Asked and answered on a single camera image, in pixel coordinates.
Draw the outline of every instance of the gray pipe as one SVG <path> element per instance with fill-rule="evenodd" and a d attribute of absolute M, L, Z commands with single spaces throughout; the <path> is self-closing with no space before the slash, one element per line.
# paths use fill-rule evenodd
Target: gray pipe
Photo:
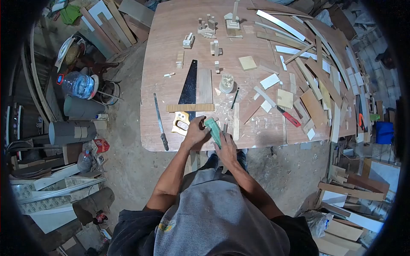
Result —
<path fill-rule="evenodd" d="M 48 137 L 51 145 L 89 141 L 97 135 L 96 126 L 89 121 L 51 122 Z"/>
<path fill-rule="evenodd" d="M 105 106 L 93 100 L 68 95 L 64 101 L 64 115 L 69 117 L 91 120 L 104 111 Z"/>

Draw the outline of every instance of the man's hand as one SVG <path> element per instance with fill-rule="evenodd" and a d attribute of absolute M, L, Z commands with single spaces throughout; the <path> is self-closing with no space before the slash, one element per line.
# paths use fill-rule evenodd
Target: man's hand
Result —
<path fill-rule="evenodd" d="M 199 116 L 194 118 L 189 124 L 187 135 L 184 139 L 184 144 L 190 149 L 203 140 L 205 136 L 209 133 L 209 129 L 204 126 L 204 119 L 206 116 Z"/>
<path fill-rule="evenodd" d="M 229 133 L 224 135 L 221 131 L 219 137 L 221 138 L 221 148 L 219 149 L 218 145 L 214 142 L 215 151 L 219 159 L 229 170 L 235 163 L 238 163 L 238 160 L 236 160 L 236 145 Z"/>

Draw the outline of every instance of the green cloth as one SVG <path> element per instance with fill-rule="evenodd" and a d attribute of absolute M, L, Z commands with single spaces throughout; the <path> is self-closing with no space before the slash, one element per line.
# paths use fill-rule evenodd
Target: green cloth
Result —
<path fill-rule="evenodd" d="M 60 10 L 60 15 L 64 24 L 72 25 L 81 16 L 80 8 L 75 5 L 67 5 L 66 8 Z"/>

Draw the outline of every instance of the hand saw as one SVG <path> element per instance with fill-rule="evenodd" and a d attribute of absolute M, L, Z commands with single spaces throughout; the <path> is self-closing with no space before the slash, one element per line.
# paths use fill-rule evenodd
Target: hand saw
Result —
<path fill-rule="evenodd" d="M 193 59 L 191 62 L 191 66 L 189 67 L 189 71 L 187 74 L 187 78 L 185 79 L 184 87 L 182 88 L 181 96 L 178 101 L 178 104 L 196 104 L 196 73 L 198 70 L 198 61 Z M 172 130 L 171 132 L 179 133 L 183 136 L 187 135 L 188 126 L 190 121 L 195 118 L 194 111 L 188 112 L 175 112 L 175 118 L 172 123 Z"/>

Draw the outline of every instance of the red utility knife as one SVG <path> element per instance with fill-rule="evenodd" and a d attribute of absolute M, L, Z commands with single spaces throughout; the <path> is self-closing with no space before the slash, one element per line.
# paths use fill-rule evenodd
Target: red utility knife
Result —
<path fill-rule="evenodd" d="M 285 110 L 281 109 L 278 105 L 276 105 L 276 108 L 282 113 L 282 115 L 284 117 L 286 117 L 287 120 L 289 120 L 294 126 L 299 127 L 301 125 L 301 123 L 299 123 L 298 120 L 296 120 L 295 118 L 293 118 L 293 116 L 291 116 L 288 112 L 286 112 Z"/>

